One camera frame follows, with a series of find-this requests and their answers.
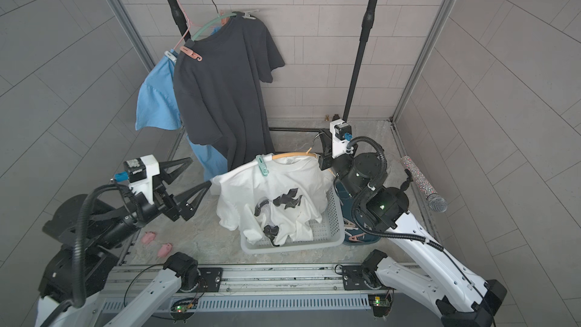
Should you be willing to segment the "orange wire hanger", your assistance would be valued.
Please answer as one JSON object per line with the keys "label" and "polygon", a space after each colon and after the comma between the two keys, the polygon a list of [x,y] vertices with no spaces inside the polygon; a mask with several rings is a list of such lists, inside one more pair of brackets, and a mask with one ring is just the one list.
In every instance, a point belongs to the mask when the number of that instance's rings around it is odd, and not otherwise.
{"label": "orange wire hanger", "polygon": [[272,160],[283,159],[286,157],[315,157],[318,158],[319,156],[316,153],[311,152],[311,148],[308,151],[295,151],[295,152],[286,152],[286,153],[279,153],[274,154],[272,156]]}

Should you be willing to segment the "white printed t-shirt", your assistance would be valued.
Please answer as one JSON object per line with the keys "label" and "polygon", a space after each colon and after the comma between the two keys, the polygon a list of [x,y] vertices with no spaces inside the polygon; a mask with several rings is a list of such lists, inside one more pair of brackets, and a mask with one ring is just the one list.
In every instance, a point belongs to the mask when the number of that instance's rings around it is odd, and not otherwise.
{"label": "white printed t-shirt", "polygon": [[322,221],[332,174],[321,171],[315,157],[263,157],[267,177],[253,160],[211,180],[210,192],[218,197],[219,225],[239,231],[252,244],[263,237],[273,246],[282,246],[287,239],[313,240],[309,222]]}

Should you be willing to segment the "mint green clothespin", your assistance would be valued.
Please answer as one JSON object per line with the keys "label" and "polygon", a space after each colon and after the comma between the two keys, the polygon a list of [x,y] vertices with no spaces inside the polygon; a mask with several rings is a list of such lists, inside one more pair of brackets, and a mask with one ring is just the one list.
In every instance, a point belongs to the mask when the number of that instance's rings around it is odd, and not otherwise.
{"label": "mint green clothespin", "polygon": [[257,166],[259,167],[261,174],[264,177],[267,177],[269,175],[269,169],[266,165],[264,157],[261,154],[259,154],[255,157],[255,161],[257,162]]}

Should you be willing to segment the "light blue printed t-shirt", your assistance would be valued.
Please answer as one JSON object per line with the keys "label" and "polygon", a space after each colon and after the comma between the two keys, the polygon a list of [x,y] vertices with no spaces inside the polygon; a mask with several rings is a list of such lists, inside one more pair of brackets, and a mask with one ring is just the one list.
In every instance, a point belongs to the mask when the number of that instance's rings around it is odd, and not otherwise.
{"label": "light blue printed t-shirt", "polygon": [[[178,58],[178,51],[172,51]],[[136,107],[136,129],[155,127],[162,130],[182,128],[177,100],[173,89],[176,64],[163,57],[149,72],[140,86]],[[228,170],[226,158],[211,145],[189,143],[194,155],[204,168],[204,179],[224,174]]]}

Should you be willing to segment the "dark garment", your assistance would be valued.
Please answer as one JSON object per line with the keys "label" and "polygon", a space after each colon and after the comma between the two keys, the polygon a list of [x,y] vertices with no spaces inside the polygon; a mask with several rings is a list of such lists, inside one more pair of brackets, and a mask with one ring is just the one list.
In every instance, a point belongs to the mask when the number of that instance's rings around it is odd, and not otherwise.
{"label": "dark garment", "polygon": [[285,65],[275,41],[260,19],[239,12],[218,32],[181,52],[173,88],[189,139],[211,145],[225,157],[228,169],[258,154],[274,151],[261,85]]}

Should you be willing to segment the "salmon pink clothespin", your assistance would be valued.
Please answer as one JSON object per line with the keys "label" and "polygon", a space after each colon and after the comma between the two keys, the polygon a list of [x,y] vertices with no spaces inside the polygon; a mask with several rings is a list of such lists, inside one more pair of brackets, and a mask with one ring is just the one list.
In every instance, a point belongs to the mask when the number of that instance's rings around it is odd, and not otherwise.
{"label": "salmon pink clothespin", "polygon": [[196,53],[191,48],[188,48],[184,45],[180,47],[180,52],[183,53],[185,56],[190,57],[191,59],[194,59],[198,62],[201,62],[203,60],[203,57],[200,54]]}

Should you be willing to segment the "white clothespin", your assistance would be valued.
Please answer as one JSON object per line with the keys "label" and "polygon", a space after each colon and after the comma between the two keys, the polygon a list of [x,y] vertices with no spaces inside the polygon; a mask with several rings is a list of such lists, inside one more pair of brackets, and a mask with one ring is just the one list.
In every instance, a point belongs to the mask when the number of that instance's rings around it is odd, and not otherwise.
{"label": "white clothespin", "polygon": [[172,51],[165,51],[164,56],[167,57],[174,64],[177,62],[177,57]]}

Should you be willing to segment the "pink wire hanger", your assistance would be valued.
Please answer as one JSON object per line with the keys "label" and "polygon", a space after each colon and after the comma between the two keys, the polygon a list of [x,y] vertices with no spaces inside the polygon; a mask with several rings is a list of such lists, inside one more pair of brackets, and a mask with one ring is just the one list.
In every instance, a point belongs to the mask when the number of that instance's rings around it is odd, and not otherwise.
{"label": "pink wire hanger", "polygon": [[173,48],[174,51],[177,51],[179,49],[180,45],[187,42],[187,40],[190,36],[190,30],[191,30],[191,26],[192,26],[192,21],[188,17],[187,12],[185,11],[182,3],[179,0],[176,0],[176,6],[177,6],[177,13],[181,15],[181,19],[182,19],[183,24],[185,25],[185,28],[182,31],[182,37],[180,38],[180,40],[177,42],[177,44]]}

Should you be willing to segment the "grey clothespin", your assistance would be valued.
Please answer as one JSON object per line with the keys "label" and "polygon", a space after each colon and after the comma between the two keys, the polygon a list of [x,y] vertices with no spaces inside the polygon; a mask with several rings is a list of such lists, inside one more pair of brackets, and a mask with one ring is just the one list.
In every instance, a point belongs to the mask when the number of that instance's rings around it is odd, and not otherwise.
{"label": "grey clothespin", "polygon": [[246,10],[241,12],[242,13],[242,18],[244,19],[248,19],[248,20],[255,20],[257,19],[256,14],[259,12],[259,9],[253,9],[253,10]]}

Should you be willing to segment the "mint green hanger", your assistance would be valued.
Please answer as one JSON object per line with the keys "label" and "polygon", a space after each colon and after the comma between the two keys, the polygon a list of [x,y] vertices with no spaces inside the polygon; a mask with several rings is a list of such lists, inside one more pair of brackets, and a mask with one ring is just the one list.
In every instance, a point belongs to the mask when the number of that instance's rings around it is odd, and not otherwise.
{"label": "mint green hanger", "polygon": [[[216,13],[219,15],[216,18],[213,18],[213,20],[209,21],[208,23],[204,24],[204,26],[202,26],[197,32],[195,32],[194,34],[191,35],[190,39],[192,41],[196,41],[204,32],[206,32],[208,29],[210,29],[210,27],[215,27],[218,24],[221,25],[221,19],[222,16],[220,14],[220,11],[218,10],[217,4],[215,3],[214,0],[211,0],[215,9],[216,9]],[[228,17],[228,19],[233,18],[236,16],[236,13],[234,12],[229,12],[227,14],[225,14],[226,17]]]}

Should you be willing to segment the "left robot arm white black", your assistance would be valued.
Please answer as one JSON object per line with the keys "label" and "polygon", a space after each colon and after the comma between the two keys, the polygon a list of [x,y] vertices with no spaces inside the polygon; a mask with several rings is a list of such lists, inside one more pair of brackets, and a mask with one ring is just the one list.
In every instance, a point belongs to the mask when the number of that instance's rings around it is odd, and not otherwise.
{"label": "left robot arm white black", "polygon": [[39,285],[37,326],[63,325],[98,294],[119,263],[113,249],[123,246],[160,215],[190,220],[209,190],[205,182],[177,195],[166,187],[192,164],[190,157],[159,162],[153,155],[124,162],[124,171],[88,194],[66,200],[42,231],[60,242]]}

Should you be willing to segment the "pink clothespin on floor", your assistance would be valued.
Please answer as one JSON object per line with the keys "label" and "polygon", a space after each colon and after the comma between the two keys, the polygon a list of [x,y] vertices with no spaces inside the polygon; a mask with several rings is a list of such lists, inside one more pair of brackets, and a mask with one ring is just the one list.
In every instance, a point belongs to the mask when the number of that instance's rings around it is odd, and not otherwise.
{"label": "pink clothespin on floor", "polygon": [[173,246],[170,243],[166,243],[163,244],[159,251],[157,252],[157,257],[158,258],[165,258],[168,257],[170,255],[170,253],[172,252]]}

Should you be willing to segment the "white laundry basket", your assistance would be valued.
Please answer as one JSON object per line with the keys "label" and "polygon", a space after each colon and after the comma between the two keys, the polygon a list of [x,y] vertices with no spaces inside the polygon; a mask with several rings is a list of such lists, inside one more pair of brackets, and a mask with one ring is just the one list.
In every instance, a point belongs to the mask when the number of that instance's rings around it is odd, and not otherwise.
{"label": "white laundry basket", "polygon": [[320,223],[312,220],[309,222],[313,231],[313,240],[305,242],[287,242],[282,246],[273,246],[270,240],[263,237],[260,241],[252,244],[245,236],[241,237],[241,249],[246,254],[272,254],[276,252],[292,252],[314,250],[319,248],[331,248],[341,245],[344,241],[343,214],[341,210],[340,198],[335,190],[330,188],[326,194],[328,207],[322,213]]}

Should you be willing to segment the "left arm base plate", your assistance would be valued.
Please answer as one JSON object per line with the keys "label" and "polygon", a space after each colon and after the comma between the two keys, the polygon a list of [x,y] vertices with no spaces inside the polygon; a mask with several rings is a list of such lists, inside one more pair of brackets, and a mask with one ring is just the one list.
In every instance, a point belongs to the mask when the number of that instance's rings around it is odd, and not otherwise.
{"label": "left arm base plate", "polygon": [[182,293],[218,292],[222,274],[223,269],[219,267],[194,268],[182,278],[179,291]]}

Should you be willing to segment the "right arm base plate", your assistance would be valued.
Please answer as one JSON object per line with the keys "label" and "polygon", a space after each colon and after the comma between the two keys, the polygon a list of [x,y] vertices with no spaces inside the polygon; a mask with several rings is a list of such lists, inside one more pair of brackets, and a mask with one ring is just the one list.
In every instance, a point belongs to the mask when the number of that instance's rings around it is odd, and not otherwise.
{"label": "right arm base plate", "polygon": [[375,280],[375,274],[367,267],[341,264],[337,271],[343,278],[343,288],[346,291],[364,291],[381,288],[381,284],[378,284]]}

